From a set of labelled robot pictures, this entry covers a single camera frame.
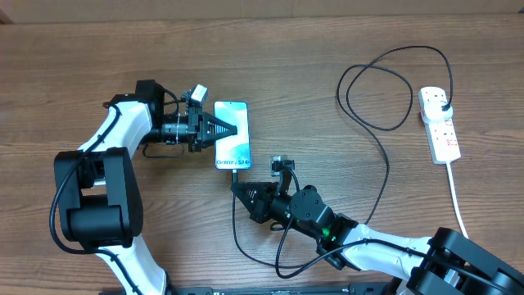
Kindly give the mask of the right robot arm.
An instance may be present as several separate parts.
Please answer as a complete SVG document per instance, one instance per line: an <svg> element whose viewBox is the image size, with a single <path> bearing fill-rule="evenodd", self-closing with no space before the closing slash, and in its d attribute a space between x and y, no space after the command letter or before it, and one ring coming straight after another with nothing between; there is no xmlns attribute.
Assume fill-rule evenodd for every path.
<svg viewBox="0 0 524 295"><path fill-rule="evenodd" d="M384 234L323 203L315 187L289 195L277 183L232 184L258 223L275 220L315 240L320 259L337 269L373 270L405 282L413 294L521 294L523 275L455 230L406 238Z"/></svg>

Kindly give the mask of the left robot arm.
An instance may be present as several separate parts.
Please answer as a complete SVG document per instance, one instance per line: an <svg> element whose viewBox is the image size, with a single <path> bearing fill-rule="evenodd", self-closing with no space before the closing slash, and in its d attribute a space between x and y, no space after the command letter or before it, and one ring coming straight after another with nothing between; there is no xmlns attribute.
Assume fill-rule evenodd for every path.
<svg viewBox="0 0 524 295"><path fill-rule="evenodd" d="M96 133L54 159L56 193L49 213L53 242L64 252L99 256L125 294L174 294L168 273L142 236L143 204L132 166L139 147L165 143L199 152L237 134L237 127L203 110L208 96L198 84L173 97L185 111L165 112L171 91L153 79L139 80L133 93L116 94L103 106L107 117Z"/></svg>

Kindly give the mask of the Samsung Galaxy smartphone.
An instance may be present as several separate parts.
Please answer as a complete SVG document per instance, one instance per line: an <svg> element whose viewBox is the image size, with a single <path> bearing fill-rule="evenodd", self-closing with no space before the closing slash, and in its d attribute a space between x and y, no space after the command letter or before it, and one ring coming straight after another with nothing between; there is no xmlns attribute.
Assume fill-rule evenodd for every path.
<svg viewBox="0 0 524 295"><path fill-rule="evenodd" d="M215 142L215 167L218 170L247 170L251 168L251 143L248 107L245 102L217 101L215 117L237 128L230 135Z"/></svg>

